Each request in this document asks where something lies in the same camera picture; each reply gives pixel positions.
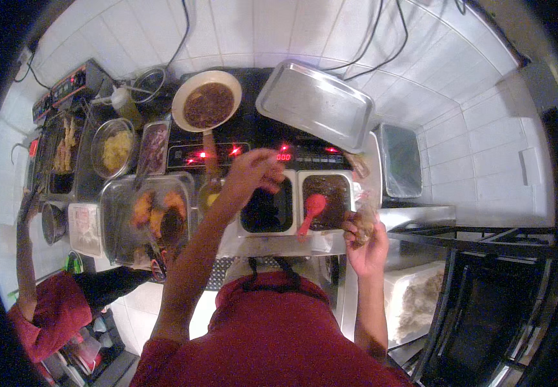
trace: control panel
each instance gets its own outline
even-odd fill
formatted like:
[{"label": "control panel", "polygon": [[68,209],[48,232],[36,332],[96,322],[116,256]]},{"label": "control panel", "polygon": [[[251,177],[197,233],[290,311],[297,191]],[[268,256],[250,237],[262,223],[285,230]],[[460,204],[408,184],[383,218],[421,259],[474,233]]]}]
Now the control panel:
[{"label": "control panel", "polygon": [[[237,156],[251,150],[248,143],[220,143],[215,146],[220,166],[231,165]],[[167,168],[203,168],[205,158],[202,144],[174,145],[167,153]]]},{"label": "control panel", "polygon": [[83,95],[92,98],[101,90],[110,94],[113,80],[93,59],[88,60],[64,78],[59,80],[32,107],[32,118],[36,123],[42,119],[52,108],[57,108],[74,95]]},{"label": "control panel", "polygon": [[351,170],[343,152],[332,146],[305,146],[283,143],[277,160],[285,162],[287,169],[303,170]]}]

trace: red spatula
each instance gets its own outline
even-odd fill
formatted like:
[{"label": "red spatula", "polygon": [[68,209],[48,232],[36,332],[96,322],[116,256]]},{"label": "red spatula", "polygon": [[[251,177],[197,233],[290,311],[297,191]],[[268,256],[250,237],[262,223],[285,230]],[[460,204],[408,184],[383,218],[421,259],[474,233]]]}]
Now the red spatula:
[{"label": "red spatula", "polygon": [[321,212],[324,211],[324,207],[326,207],[326,197],[324,197],[324,195],[313,194],[307,197],[307,200],[305,200],[305,211],[307,212],[307,217],[298,229],[298,233],[296,233],[299,238],[302,238],[307,234],[307,230],[309,229],[309,226],[311,226],[311,221],[314,220],[314,217],[320,215]]}]

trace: red shirt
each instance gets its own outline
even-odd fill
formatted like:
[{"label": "red shirt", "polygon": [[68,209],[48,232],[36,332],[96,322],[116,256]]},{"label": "red shirt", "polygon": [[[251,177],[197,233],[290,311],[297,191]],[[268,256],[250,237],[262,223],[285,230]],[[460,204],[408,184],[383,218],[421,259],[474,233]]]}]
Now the red shirt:
[{"label": "red shirt", "polygon": [[92,322],[92,313],[79,285],[68,273],[59,273],[36,287],[34,320],[27,321],[14,304],[7,315],[29,360],[38,363]]},{"label": "red shirt", "polygon": [[[134,386],[411,386],[345,338],[328,302],[300,293],[245,293],[248,277],[224,286],[208,333],[183,345],[150,339]],[[263,273],[256,285],[287,283]],[[325,294],[302,280],[301,289]]]}]

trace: black cooktop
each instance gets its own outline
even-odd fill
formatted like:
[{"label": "black cooktop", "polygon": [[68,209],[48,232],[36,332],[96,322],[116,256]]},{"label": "black cooktop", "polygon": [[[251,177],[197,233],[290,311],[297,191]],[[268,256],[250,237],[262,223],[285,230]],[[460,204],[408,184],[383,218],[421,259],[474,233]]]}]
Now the black cooktop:
[{"label": "black cooktop", "polygon": [[[273,68],[213,67],[208,70],[226,71],[236,77],[242,86],[242,102],[238,110],[227,122],[213,129],[214,141],[218,144],[222,165],[230,164],[231,152],[235,152],[236,155],[249,149],[266,147],[279,150],[281,152],[279,157],[286,162],[288,169],[351,169],[348,161],[343,157],[343,152],[334,145],[258,113],[255,100],[273,72]],[[182,75],[181,84],[196,74],[198,73]],[[203,167],[203,160],[199,157],[203,151],[202,137],[202,133],[187,132],[172,121],[167,169]]]}]

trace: white tile floor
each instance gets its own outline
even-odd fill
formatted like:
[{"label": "white tile floor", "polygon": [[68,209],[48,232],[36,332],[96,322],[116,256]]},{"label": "white tile floor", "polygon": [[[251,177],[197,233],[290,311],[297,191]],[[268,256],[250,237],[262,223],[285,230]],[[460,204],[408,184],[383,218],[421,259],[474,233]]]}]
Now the white tile floor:
[{"label": "white tile floor", "polygon": [[[106,258],[97,258],[94,261],[97,271],[114,267],[109,265]],[[113,319],[126,345],[126,351],[141,355],[143,346],[150,338],[158,318],[162,288],[163,286],[158,283],[143,283],[136,290],[111,304]],[[191,339],[208,332],[208,323],[216,309],[215,297],[216,292],[204,292],[201,296],[189,327]]]}]

